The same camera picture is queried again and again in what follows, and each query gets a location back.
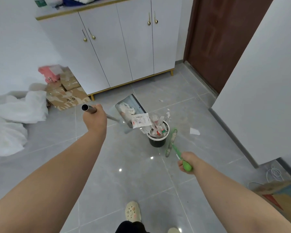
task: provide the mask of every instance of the brown door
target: brown door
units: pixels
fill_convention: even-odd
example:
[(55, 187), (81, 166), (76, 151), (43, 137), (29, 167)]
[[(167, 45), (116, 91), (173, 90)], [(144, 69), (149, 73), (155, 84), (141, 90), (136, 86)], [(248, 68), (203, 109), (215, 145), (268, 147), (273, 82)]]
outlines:
[(194, 0), (185, 59), (220, 93), (273, 0)]

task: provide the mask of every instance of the white croc shoe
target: white croc shoe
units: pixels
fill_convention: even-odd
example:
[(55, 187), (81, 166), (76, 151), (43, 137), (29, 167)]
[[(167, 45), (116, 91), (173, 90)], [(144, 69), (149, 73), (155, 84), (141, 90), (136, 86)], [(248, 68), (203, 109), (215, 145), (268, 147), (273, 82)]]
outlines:
[(177, 229), (177, 228), (170, 228), (169, 230), (168, 230), (168, 233), (180, 233), (180, 231)]
[(125, 208), (126, 220), (130, 222), (141, 222), (140, 208), (135, 201), (129, 202)]

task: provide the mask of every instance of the brown cardboard box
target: brown cardboard box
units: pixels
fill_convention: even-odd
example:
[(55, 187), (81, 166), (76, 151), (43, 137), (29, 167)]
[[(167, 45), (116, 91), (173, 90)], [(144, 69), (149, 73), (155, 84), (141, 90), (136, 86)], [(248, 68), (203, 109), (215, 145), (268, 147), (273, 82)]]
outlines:
[(66, 93), (65, 89), (61, 85), (60, 80), (58, 82), (48, 83), (45, 90), (47, 94), (50, 94), (52, 96), (57, 96)]
[(62, 70), (64, 73), (60, 74), (60, 80), (61, 84), (67, 91), (81, 86), (68, 67), (63, 68)]
[(69, 109), (91, 101), (82, 87), (74, 88), (57, 96), (47, 94), (47, 100), (59, 110)]
[(271, 182), (254, 190), (291, 222), (291, 181)]

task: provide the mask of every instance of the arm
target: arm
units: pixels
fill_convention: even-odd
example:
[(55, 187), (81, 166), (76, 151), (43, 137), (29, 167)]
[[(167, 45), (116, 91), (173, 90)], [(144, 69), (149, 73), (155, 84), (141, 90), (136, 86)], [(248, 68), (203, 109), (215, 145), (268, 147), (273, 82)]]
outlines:
[(60, 232), (106, 137), (106, 114), (96, 108), (83, 115), (87, 133), (0, 200), (0, 232)]
[[(217, 171), (192, 152), (181, 157), (194, 174), (212, 210), (229, 233), (291, 232), (291, 223), (254, 192)], [(182, 161), (178, 161), (181, 171)]]

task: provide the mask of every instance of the trash can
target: trash can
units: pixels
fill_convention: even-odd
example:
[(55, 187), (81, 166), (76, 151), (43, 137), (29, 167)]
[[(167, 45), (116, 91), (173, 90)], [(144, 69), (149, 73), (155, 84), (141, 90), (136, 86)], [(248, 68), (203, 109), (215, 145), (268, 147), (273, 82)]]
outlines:
[(151, 137), (149, 134), (147, 134), (149, 141), (150, 141), (150, 144), (153, 147), (159, 148), (159, 147), (162, 147), (166, 143), (166, 139), (169, 135), (170, 127), (165, 120), (163, 120), (163, 123), (168, 127), (168, 132), (167, 132), (166, 136), (164, 136), (162, 138), (154, 138), (154, 137)]

